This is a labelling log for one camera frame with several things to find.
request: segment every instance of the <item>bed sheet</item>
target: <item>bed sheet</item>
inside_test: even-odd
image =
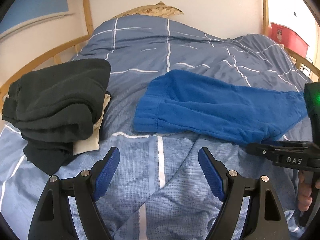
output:
[[[267,175],[276,189],[292,236],[297,171],[247,155],[238,145],[192,132],[148,134],[133,130],[138,100],[148,83],[172,69],[183,69],[241,85],[278,91],[302,91],[311,82],[286,52],[268,37],[250,34],[221,40],[181,23],[150,16],[127,16],[104,22],[71,60],[104,58],[111,64],[112,95],[103,118],[100,150],[79,155],[56,173],[61,179],[90,169],[110,147],[120,150],[118,169],[106,195],[97,201],[114,239],[205,239],[221,207],[212,195],[197,159],[208,147],[228,169],[258,178]],[[309,118],[288,131],[285,140],[311,140]],[[0,135],[0,210],[21,240],[49,176],[23,155],[26,141],[6,125]],[[74,198],[70,198],[79,239],[86,239]],[[238,239],[248,198],[244,198],[233,235]]]

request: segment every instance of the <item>red box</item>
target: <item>red box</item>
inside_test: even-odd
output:
[[[290,28],[271,23],[271,33],[269,37],[279,44],[292,49],[302,57],[307,56],[309,45],[293,30]]]

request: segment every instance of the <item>bolt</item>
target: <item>bolt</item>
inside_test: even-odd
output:
[[[229,171],[229,175],[232,176],[232,177],[235,177],[238,175],[238,172],[234,171],[234,170],[231,170]]]
[[[265,175],[261,176],[261,179],[264,181],[264,182],[268,182],[269,181],[269,178]]]
[[[83,170],[83,171],[81,171],[81,176],[83,176],[83,177],[86,177],[86,176],[88,176],[90,174],[90,171],[88,171],[88,170]]]
[[[57,176],[52,176],[52,177],[50,177],[50,182],[55,182],[56,180],[57,180]]]

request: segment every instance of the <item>black folded clothing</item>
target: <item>black folded clothing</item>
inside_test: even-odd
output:
[[[28,140],[28,160],[49,174],[72,159],[68,143],[92,135],[102,115],[110,72],[104,59],[81,59],[31,71],[10,85],[2,119]]]

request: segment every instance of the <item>patterned pillow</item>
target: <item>patterned pillow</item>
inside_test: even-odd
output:
[[[175,7],[165,5],[163,2],[159,2],[153,5],[145,5],[145,6],[140,6],[140,7],[131,9],[124,13],[118,14],[117,16],[113,17],[113,19],[120,18],[127,15],[133,15],[133,14],[159,16],[162,18],[168,18],[173,15],[183,14],[183,12]]]

